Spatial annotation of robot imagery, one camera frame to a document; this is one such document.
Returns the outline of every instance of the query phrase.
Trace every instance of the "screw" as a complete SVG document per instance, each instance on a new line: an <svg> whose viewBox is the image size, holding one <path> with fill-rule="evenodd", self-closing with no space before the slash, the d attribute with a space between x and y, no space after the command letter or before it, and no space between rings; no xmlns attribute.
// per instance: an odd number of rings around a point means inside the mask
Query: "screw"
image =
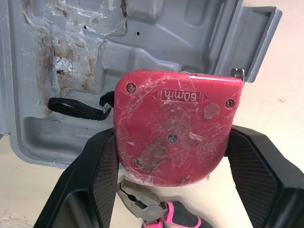
<svg viewBox="0 0 304 228"><path fill-rule="evenodd" d="M234 100L229 99L226 101L226 107L227 108L232 108L234 106Z"/></svg>
<svg viewBox="0 0 304 228"><path fill-rule="evenodd" d="M175 134L169 134L168 136L168 142L169 143L175 143L177 141L177 135Z"/></svg>
<svg viewBox="0 0 304 228"><path fill-rule="evenodd" d="M134 93L135 92L135 90L136 90L136 86L135 86L135 84L134 83L129 83L129 84L127 84L127 91L129 92L129 93Z"/></svg>

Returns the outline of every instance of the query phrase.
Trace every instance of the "tool handle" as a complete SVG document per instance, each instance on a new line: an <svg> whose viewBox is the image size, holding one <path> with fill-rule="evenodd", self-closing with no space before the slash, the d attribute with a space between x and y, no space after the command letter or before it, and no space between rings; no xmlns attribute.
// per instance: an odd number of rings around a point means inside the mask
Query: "tool handle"
<svg viewBox="0 0 304 228"><path fill-rule="evenodd" d="M159 220L157 220L155 224L148 224L146 225L145 222L142 223L142 228L166 228L166 225L164 224L164 222L162 221L162 219L160 218Z"/></svg>
<svg viewBox="0 0 304 228"><path fill-rule="evenodd" d="M213 228L208 222L193 215L179 201L167 202L165 222L182 228Z"/></svg>

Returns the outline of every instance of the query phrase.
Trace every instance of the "pink handle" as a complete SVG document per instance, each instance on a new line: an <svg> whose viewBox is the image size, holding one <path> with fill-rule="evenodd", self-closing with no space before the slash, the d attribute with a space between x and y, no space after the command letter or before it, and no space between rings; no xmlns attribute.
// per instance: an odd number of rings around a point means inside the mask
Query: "pink handle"
<svg viewBox="0 0 304 228"><path fill-rule="evenodd" d="M181 227L181 228L189 228L189 227L186 227L186 226L183 226L183 225L179 225L179 224L176 224L172 221L173 219L173 215L174 215L174 205L172 202L167 202L167 205L168 205L168 214L167 216L165 217L165 222L171 224L171 225L175 225L177 227ZM201 219L199 217L198 218L198 223L196 226L192 227L192 228L199 228L200 225L201 225Z"/></svg>

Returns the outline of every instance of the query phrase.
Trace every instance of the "sticky residue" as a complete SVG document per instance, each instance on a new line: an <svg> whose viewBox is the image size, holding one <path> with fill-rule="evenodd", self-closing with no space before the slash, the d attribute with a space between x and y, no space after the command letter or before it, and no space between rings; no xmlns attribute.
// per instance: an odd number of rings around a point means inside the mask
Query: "sticky residue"
<svg viewBox="0 0 304 228"><path fill-rule="evenodd" d="M210 103L204 108L204 118L212 120L220 112L220 106L215 103Z"/></svg>
<svg viewBox="0 0 304 228"><path fill-rule="evenodd" d="M50 97L65 97L71 89L100 92L104 69L96 63L101 58L102 44L110 35L126 33L126 9L121 7L122 2L104 0L98 10L90 11L71 6L65 0L49 0L41 17L33 13L33 0L21 2L26 24L32 28L27 30L38 43L33 56L37 60L40 104L45 108ZM29 53L31 49L25 48L23 52Z"/></svg>
<svg viewBox="0 0 304 228"><path fill-rule="evenodd" d="M135 163L143 172L154 171L161 163L169 159L165 146L155 140L141 156L135 158Z"/></svg>
<svg viewBox="0 0 304 228"><path fill-rule="evenodd" d="M192 132L189 132L189 137L191 139L195 139L195 140L198 140L198 141L202 141L203 140L203 136L197 135L197 134L192 133Z"/></svg>

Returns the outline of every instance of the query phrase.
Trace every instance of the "pliers jaw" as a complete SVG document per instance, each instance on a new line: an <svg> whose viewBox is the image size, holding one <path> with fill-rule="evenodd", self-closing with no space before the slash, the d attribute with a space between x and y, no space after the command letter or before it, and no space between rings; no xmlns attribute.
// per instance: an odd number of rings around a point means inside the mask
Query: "pliers jaw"
<svg viewBox="0 0 304 228"><path fill-rule="evenodd" d="M117 184L116 192L126 208L137 218L155 221L168 213L165 202L142 185L122 180Z"/></svg>

